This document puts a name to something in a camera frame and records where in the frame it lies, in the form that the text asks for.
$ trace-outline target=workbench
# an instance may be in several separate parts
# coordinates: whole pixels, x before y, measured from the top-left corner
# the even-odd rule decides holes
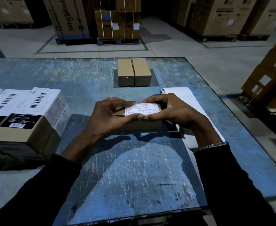
[[[187,86],[256,188],[265,198],[276,198],[276,164],[189,62],[147,62],[158,86],[119,88],[114,83],[116,58],[0,59],[0,88],[62,90],[72,117],[57,149],[60,154],[83,130],[95,102],[113,96],[140,102],[164,87]],[[0,171],[0,208],[39,170]],[[100,142],[86,158],[54,225],[115,222],[206,206],[183,141],[164,124],[160,132],[117,133]]]

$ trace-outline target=wristwatch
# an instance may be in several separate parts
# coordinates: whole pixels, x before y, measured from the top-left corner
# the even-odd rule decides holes
[[[205,150],[205,149],[220,147],[220,146],[223,146],[223,145],[229,145],[229,143],[227,141],[225,141],[225,142],[211,144],[211,145],[208,145],[206,147],[193,148],[193,149],[190,149],[190,150],[193,153],[196,153],[196,152],[200,152],[200,151]]]

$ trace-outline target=hand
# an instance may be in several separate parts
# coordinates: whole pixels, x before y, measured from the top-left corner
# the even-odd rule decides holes
[[[153,95],[141,103],[160,102],[166,103],[167,108],[159,113],[145,116],[144,121],[168,120],[182,127],[190,128],[199,147],[222,142],[207,117],[183,102],[174,93]]]
[[[86,128],[72,141],[61,156],[73,162],[81,162],[98,141],[128,123],[143,120],[144,115],[142,114],[131,114],[125,117],[117,117],[113,114],[114,108],[133,106],[135,103],[135,101],[128,102],[118,97],[108,97],[96,102]]]

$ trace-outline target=black long-sleeve shirt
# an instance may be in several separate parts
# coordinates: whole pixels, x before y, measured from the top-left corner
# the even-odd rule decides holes
[[[276,213],[241,169],[229,146],[197,152],[195,158],[217,225],[276,225]],[[0,225],[52,225],[81,168],[53,155],[0,209]]]

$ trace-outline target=scratched blue tabletop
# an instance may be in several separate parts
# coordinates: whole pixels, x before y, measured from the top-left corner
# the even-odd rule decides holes
[[[147,58],[147,62],[157,86],[118,88],[115,58],[0,59],[0,88],[62,90],[72,117],[57,149],[61,153],[84,128],[96,101],[118,96],[140,102],[159,94],[161,88],[187,86],[254,185],[265,198],[276,197],[276,164],[189,62],[184,58]],[[0,171],[0,208],[38,171]],[[114,221],[206,205],[187,149],[179,134],[163,124],[157,133],[116,133],[100,142],[86,158],[54,225]]]

